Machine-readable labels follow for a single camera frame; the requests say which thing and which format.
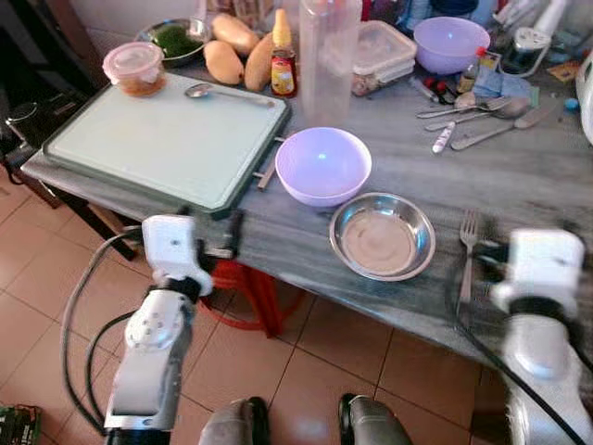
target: red plastic chair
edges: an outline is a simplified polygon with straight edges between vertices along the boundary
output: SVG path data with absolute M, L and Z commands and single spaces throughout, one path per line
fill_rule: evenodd
M 251 308 L 258 320 L 256 322 L 244 322 L 227 318 L 213 311 L 208 299 L 201 299 L 201 304 L 221 323 L 249 331 L 261 329 L 265 332 L 266 337 L 282 334 L 283 321 L 298 308 L 298 305 L 305 297 L 305 291 L 301 290 L 295 302 L 286 310 L 280 311 L 274 279 L 264 272 L 235 261 L 219 261 L 212 276 L 214 278 L 214 287 L 235 289 L 243 293 L 251 304 Z

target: stainless steel bowl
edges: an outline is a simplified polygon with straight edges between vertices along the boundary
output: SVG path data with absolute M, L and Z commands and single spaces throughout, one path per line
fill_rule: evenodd
M 198 19 L 191 19 L 191 20 L 190 19 L 171 19 L 171 20 L 161 21 L 160 23 L 158 23 L 156 25 L 149 26 L 148 28 L 141 30 L 134 37 L 134 41 L 135 42 L 151 42 L 152 43 L 152 41 L 155 37 L 155 34 L 158 32 L 158 30 L 165 25 L 171 25 L 171 24 L 183 26 L 185 28 L 185 30 L 191 34 L 192 37 L 194 37 L 199 42 L 202 42 L 202 44 L 198 48 L 196 48 L 194 51 L 191 51 L 191 52 L 184 54 L 182 56 L 163 58 L 163 65 L 165 68 L 181 67 L 182 65 L 189 63 L 190 61 L 192 61 L 193 59 L 195 59 L 197 57 L 199 52 L 202 51 L 202 49 L 204 49 L 204 45 L 207 42 L 209 42 L 209 40 L 211 39 L 210 29 L 209 29 L 208 25 L 205 22 L 203 22 L 202 20 L 198 20 Z
M 371 270 L 352 258 L 353 255 L 349 251 L 347 243 L 350 241 L 345 237 L 348 225 L 371 213 L 381 215 L 381 221 L 385 220 L 385 217 L 387 221 L 393 218 L 393 223 L 397 222 L 401 230 L 409 231 L 406 234 L 409 245 L 403 247 L 409 254 L 402 267 L 395 272 Z M 360 195 L 340 207 L 330 222 L 330 241 L 334 252 L 346 266 L 356 273 L 379 281 L 407 280 L 422 272 L 433 258 L 436 245 L 435 229 L 426 215 L 407 199 L 388 193 Z

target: purple bowl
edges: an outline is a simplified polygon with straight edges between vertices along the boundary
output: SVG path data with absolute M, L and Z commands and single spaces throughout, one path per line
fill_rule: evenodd
M 416 60 L 427 71 L 440 75 L 465 70 L 479 46 L 488 48 L 490 36 L 477 23 L 457 17 L 434 17 L 414 28 Z
M 278 149 L 276 172 L 286 191 L 313 207 L 337 206 L 371 174 L 371 154 L 358 137 L 316 127 L 293 134 Z

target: white cutting board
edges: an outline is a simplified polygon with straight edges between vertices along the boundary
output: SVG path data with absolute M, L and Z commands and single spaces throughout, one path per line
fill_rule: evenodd
M 186 97 L 183 91 L 198 82 L 167 74 L 166 86 L 143 98 L 109 87 L 47 143 L 45 153 L 91 174 L 107 173 L 218 210 L 251 173 L 287 105 L 274 98 L 274 107 L 266 108 L 222 95 Z

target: gray marble countertop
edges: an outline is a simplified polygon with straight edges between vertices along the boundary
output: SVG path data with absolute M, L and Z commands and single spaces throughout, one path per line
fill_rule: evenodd
M 203 72 L 178 70 L 200 77 Z M 343 128 L 364 141 L 372 153 L 372 174 L 361 192 L 386 191 L 416 203 L 428 215 L 436 232 L 436 253 L 419 276 L 403 283 L 381 283 L 351 272 L 335 256 L 328 240 L 330 210 L 315 210 L 293 200 L 273 178 L 264 192 L 254 180 L 239 207 L 246 211 L 243 242 L 238 258 L 296 286 L 304 287 L 363 312 L 387 324 L 410 331 L 461 354 L 476 352 L 451 327 L 443 286 L 451 263 L 462 255 L 459 227 L 463 211 L 478 209 L 496 223 L 505 236 L 521 226 L 551 226 L 574 222 L 579 234 L 593 246 L 593 149 L 578 115 L 562 114 L 561 102 L 575 92 L 541 73 L 534 84 L 542 88 L 541 102 L 557 102 L 555 114 L 537 127 L 489 139 L 464 152 L 431 152 L 438 133 L 423 129 L 428 122 L 415 113 L 430 107 L 407 82 L 373 95 L 353 97 Z M 558 98 L 552 98 L 556 92 Z M 298 100 L 285 134 L 304 128 Z M 458 127 L 454 137 L 495 128 L 496 119 Z M 267 162 L 273 159 L 274 150 Z M 177 206 L 106 184 L 57 166 L 38 153 L 23 167 L 41 179 L 76 196 L 134 219 L 176 211 Z M 200 217 L 199 231 L 212 242 L 220 239 L 226 222 Z M 484 286 L 476 284 L 480 299 Z M 584 307 L 593 313 L 591 303 Z M 476 303 L 475 332 L 487 343 L 499 344 L 501 320 L 485 303 Z

